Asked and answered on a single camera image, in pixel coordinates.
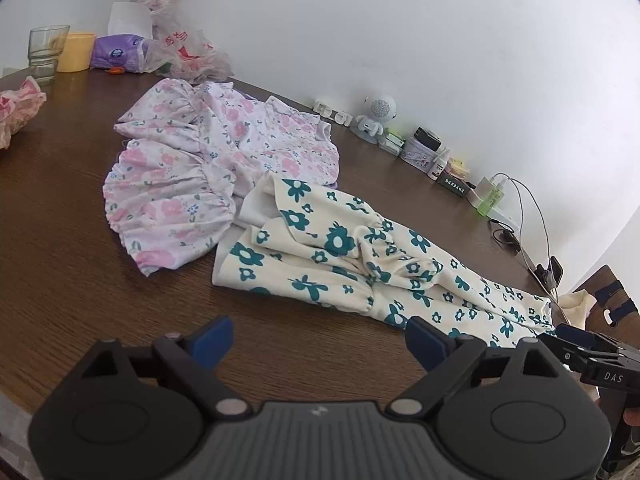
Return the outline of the person's right hand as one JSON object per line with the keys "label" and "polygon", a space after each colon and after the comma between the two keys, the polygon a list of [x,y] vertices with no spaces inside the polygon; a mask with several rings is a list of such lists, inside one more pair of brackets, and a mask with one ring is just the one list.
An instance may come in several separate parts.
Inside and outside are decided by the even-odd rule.
{"label": "person's right hand", "polygon": [[640,408],[626,408],[624,411],[624,421],[631,427],[639,427]]}

